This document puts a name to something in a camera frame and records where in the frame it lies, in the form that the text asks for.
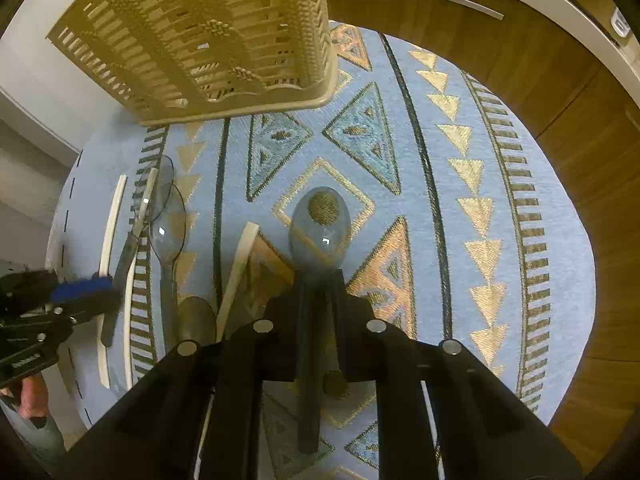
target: basket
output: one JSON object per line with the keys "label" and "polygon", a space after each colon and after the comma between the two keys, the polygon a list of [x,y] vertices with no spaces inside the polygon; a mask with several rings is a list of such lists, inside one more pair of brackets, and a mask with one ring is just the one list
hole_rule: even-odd
{"label": "basket", "polygon": [[75,0],[48,38],[142,125],[325,104],[326,0]]}

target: table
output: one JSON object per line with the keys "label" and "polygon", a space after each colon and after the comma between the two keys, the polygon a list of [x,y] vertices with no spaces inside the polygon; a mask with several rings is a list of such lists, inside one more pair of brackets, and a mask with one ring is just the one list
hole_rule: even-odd
{"label": "table", "polygon": [[[245,222],[260,226],[246,286],[290,281],[287,225],[298,199],[331,186],[353,223],[342,269],[351,294],[378,317],[430,343],[454,337],[548,423],[586,344],[594,265],[580,220],[518,118],[472,76],[405,41],[332,25],[340,55],[322,108],[146,131],[124,112],[95,132],[65,184],[47,259],[67,279],[97,270],[111,196],[128,183],[116,224],[113,273],[132,219],[134,183],[164,154],[188,212],[176,268],[178,300],[218,304]],[[138,253],[130,330],[135,383],[166,352],[159,266]],[[98,378],[95,325],[61,348],[63,377],[87,425],[126,392],[123,320],[109,349],[111,389]],[[295,451],[295,388],[264,387],[265,478],[377,477],[372,383],[324,399],[321,445]]]}

